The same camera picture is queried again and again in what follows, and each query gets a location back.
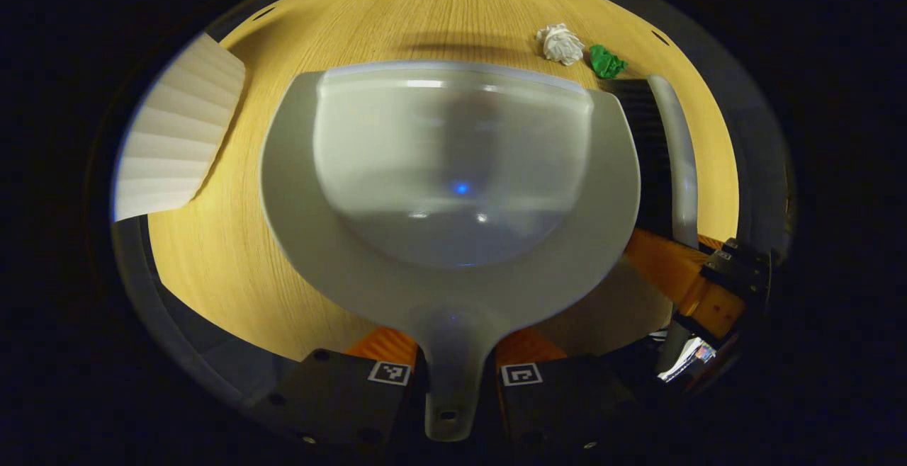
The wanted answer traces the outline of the small broom with black bristles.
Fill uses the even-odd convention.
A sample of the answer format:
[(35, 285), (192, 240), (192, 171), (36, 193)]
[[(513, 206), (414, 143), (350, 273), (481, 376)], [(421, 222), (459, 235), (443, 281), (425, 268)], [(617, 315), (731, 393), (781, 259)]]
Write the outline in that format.
[(604, 81), (600, 88), (621, 102), (637, 149), (641, 173), (637, 227), (698, 249), (697, 164), (677, 92), (657, 74)]

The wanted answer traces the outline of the white ribbed garbage bin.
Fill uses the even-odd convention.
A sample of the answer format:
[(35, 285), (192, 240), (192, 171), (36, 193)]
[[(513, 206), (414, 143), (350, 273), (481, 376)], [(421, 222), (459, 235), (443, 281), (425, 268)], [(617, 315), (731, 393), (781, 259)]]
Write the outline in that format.
[(198, 34), (133, 111), (116, 165), (111, 221), (184, 207), (208, 177), (246, 79), (245, 65)]

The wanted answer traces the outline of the green paper ball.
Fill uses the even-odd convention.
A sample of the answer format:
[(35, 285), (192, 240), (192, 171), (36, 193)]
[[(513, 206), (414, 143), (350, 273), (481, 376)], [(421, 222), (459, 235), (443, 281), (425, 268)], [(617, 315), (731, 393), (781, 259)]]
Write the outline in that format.
[(609, 52), (603, 45), (593, 45), (590, 47), (590, 66), (600, 79), (610, 81), (624, 72), (626, 62)]

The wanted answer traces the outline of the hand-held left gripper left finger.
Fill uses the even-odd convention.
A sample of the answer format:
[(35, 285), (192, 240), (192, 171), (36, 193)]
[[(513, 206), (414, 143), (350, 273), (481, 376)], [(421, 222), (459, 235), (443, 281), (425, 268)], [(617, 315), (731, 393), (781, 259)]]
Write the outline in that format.
[(409, 454), (422, 443), (424, 354), (380, 327), (344, 352), (309, 353), (260, 402), (263, 420), (318, 454)]

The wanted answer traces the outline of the white paper ball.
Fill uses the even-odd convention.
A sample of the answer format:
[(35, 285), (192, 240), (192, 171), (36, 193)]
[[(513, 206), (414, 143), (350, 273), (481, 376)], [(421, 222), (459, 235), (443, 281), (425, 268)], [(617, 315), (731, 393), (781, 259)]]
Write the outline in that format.
[(585, 45), (564, 23), (540, 28), (535, 40), (541, 44), (544, 57), (551, 62), (569, 67), (583, 59)]

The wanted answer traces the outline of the white dustpan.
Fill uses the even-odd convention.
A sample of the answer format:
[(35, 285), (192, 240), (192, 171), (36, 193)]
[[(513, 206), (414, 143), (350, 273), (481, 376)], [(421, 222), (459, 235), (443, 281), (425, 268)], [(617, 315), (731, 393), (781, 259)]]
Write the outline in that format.
[(260, 201), (308, 285), (417, 342), (425, 433), (462, 441), (493, 347), (618, 263), (641, 173), (609, 93), (492, 64), (377, 62), (295, 76), (263, 141)]

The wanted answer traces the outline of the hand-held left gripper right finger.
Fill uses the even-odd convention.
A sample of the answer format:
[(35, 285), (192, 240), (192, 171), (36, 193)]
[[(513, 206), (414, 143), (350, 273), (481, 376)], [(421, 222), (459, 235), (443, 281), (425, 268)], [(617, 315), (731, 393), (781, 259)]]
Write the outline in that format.
[(533, 329), (506, 336), (495, 360), (513, 456), (605, 457), (631, 449), (638, 402), (606, 360), (567, 356)]

